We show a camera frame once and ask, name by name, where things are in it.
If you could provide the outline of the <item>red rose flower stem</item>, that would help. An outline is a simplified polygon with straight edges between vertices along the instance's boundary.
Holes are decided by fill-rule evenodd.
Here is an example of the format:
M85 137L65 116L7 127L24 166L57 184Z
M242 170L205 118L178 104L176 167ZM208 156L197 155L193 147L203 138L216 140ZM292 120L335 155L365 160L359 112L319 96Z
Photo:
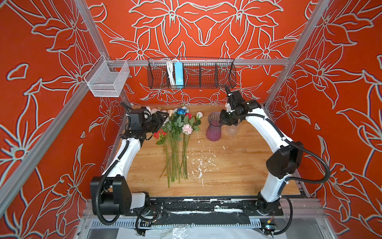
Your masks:
M169 168L169 162L170 162L170 155L169 150L167 147L167 133L164 132L162 129L160 129L158 132L154 133L154 137L157 139L156 145L162 146L165 154L165 166L163 169L163 172L161 174L161 177L166 174L167 178L167 185L168 188L170 188L170 182L171 182L171 170Z

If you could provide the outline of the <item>pink peony flower stem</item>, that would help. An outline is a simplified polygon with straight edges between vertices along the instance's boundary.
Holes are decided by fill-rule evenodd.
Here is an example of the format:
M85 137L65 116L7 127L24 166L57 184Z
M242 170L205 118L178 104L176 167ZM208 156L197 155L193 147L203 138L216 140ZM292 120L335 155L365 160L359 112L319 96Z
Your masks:
M188 166L187 166L187 147L190 140L190 136L193 132L193 128L190 124L185 124L182 127L182 133L183 133L183 152L182 152L182 170L183 170L183 178L188 178Z

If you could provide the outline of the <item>purple ribbed glass vase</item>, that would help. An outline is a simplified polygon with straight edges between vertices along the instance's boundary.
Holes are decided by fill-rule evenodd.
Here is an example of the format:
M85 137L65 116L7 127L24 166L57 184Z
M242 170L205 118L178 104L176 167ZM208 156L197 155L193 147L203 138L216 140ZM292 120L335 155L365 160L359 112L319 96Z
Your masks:
M222 124L220 123L220 113L219 112L213 112L208 116L208 129L206 132L206 137L210 141L218 141L221 139L222 131L221 127Z

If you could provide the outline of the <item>white rose flower stem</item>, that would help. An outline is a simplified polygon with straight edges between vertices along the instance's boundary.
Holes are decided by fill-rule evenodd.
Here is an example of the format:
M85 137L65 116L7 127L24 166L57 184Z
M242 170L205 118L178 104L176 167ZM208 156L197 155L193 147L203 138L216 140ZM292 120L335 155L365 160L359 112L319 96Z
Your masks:
M195 116L187 113L184 117L184 127L183 133L186 135L192 134L194 131L200 131L201 118L203 117L202 112L197 112Z

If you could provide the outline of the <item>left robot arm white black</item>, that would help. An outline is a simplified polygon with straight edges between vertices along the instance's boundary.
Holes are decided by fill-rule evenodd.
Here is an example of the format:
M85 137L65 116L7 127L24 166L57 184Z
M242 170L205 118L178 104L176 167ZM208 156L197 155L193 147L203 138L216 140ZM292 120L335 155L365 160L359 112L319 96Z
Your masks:
M128 109L127 116L126 129L119 136L120 148L102 175L93 177L90 183L93 214L106 226L134 209L150 207L147 192L130 191L127 175L136 154L147 140L147 134L159 132L169 119L168 113L150 113L145 107Z

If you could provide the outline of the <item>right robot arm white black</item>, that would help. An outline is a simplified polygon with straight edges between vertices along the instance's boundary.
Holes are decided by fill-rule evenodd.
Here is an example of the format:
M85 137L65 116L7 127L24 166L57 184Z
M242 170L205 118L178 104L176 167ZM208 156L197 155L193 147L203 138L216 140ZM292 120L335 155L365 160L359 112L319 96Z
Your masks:
M310 184L323 184L329 180L328 164L320 156L307 150L301 142L295 142L286 136L256 100L246 101L239 91L231 91L229 88L225 90L227 103L220 113L220 123L237 126L246 120L263 137L273 153L266 161L268 176L265 185L257 195L256 210L259 214L268 215L275 210L283 189L291 180ZM294 176L304 153L311 155L322 165L324 176L321 179L311 180Z

